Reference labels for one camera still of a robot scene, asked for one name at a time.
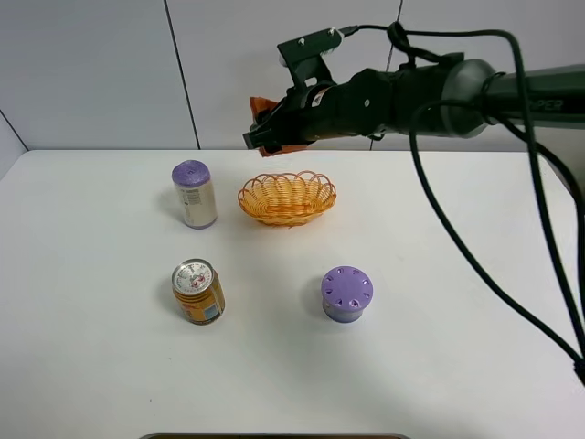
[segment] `orange can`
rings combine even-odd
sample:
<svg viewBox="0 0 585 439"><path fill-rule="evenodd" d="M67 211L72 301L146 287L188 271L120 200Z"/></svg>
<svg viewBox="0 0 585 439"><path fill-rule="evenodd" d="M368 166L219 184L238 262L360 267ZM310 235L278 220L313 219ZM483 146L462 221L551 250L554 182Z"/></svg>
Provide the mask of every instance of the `orange can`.
<svg viewBox="0 0 585 439"><path fill-rule="evenodd" d="M173 293L186 318L196 325L216 321L226 308L218 273L203 259L189 259L173 271Z"/></svg>

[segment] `metal can top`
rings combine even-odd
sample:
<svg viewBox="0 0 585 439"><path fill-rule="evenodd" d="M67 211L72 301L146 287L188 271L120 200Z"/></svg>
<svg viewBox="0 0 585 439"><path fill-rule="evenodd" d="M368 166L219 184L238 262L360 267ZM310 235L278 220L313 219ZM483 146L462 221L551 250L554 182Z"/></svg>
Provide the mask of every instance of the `metal can top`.
<svg viewBox="0 0 585 439"><path fill-rule="evenodd" d="M374 286L369 277L355 267L335 267L324 276L321 295L334 309L355 313L372 301Z"/></svg>
<svg viewBox="0 0 585 439"><path fill-rule="evenodd" d="M186 160L173 169L173 181L182 187L205 185L211 179L211 173L205 163L197 160Z"/></svg>
<svg viewBox="0 0 585 439"><path fill-rule="evenodd" d="M197 295L213 282L213 267L203 259L189 259L173 271L173 288L183 295Z"/></svg>

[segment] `wicker basket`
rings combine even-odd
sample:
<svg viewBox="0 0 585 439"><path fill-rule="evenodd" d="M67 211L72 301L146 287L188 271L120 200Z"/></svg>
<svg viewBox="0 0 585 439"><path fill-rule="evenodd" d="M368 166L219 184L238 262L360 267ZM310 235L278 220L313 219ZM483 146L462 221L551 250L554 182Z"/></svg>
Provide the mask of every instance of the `wicker basket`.
<svg viewBox="0 0 585 439"><path fill-rule="evenodd" d="M239 206L269 226L302 226L335 204L335 186L323 174L260 174L238 194Z"/></svg>

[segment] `robotic arm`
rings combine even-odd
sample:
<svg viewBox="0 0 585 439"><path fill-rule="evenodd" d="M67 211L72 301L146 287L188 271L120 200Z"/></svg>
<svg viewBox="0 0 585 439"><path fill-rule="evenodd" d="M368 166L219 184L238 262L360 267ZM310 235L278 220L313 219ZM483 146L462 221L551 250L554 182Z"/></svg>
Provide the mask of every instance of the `robotic arm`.
<svg viewBox="0 0 585 439"><path fill-rule="evenodd" d="M477 104L481 111L434 107L421 116L418 134L473 137L496 123L495 113L522 123L515 74L497 73L481 59L464 59L463 53L436 55L414 48L399 23L388 27L387 34L409 56L407 63L394 72L365 69L349 82L336 84L321 54L359 28L325 29L278 45L294 85L244 134L249 149L263 146L274 153L282 145L308 145L319 139L408 134L414 112L438 100ZM417 67L415 58L431 64ZM316 83L306 85L309 79ZM585 65L529 71L526 79L536 126L585 128Z"/></svg>

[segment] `white table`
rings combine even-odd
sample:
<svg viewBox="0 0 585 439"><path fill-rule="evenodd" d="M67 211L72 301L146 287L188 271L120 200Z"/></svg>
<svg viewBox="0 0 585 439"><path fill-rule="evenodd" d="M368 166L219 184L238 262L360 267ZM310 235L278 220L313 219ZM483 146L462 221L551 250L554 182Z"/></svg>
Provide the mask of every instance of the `white table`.
<svg viewBox="0 0 585 439"><path fill-rule="evenodd" d="M211 169L219 220L179 219L170 174ZM573 343L523 154L427 153L455 226L495 279ZM335 206L292 229L240 211L261 172L331 177ZM575 220L544 181L575 284ZM409 153L44 151L0 181L0 436L153 432L398 433L412 439L582 438L585 391L553 343L475 275L435 218ZM179 314L170 274L217 268L226 313ZM320 307L337 265L375 287L360 320Z"/></svg>

